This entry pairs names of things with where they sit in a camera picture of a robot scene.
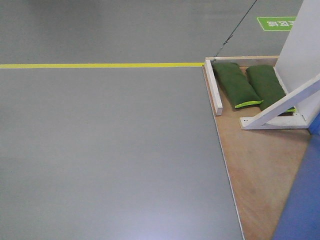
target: yellow floor line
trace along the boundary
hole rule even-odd
[[[203,62],[0,64],[0,69],[175,68],[201,67]]]

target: sandbag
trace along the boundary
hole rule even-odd
[[[256,94],[263,99],[263,102],[259,105],[262,111],[286,95],[272,66],[250,66],[246,69],[246,74]],[[292,107],[286,113],[294,111],[295,108]]]
[[[257,105],[262,102],[238,64],[234,62],[213,63],[212,68],[234,108]]]

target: blue padding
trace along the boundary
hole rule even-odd
[[[309,131],[312,134],[320,135],[320,113],[318,114],[318,116],[314,119],[314,121],[310,125]]]
[[[273,240],[320,240],[320,136],[313,135]]]

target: gray floor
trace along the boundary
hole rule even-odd
[[[0,0],[0,64],[203,62],[254,0]],[[302,0],[258,1],[221,56],[278,55]]]
[[[1,240],[241,240],[201,67],[2,69]]]

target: black cable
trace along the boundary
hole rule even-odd
[[[245,15],[243,16],[243,18],[240,20],[240,22],[238,23],[238,25],[233,29],[232,33],[230,34],[230,36],[224,41],[224,43],[222,44],[222,46],[220,47],[220,49],[217,51],[217,53],[214,55],[214,59],[213,61],[215,61],[216,57],[220,54],[221,50],[224,48],[224,46],[228,43],[228,41],[234,36],[234,32],[237,30],[237,28],[239,27],[239,25],[242,23],[242,21],[245,19],[245,17],[248,15],[248,13],[250,12],[250,10],[254,7],[254,5],[256,4],[258,0],[255,0],[254,3],[251,5],[251,7],[248,9],[248,11],[246,11]]]

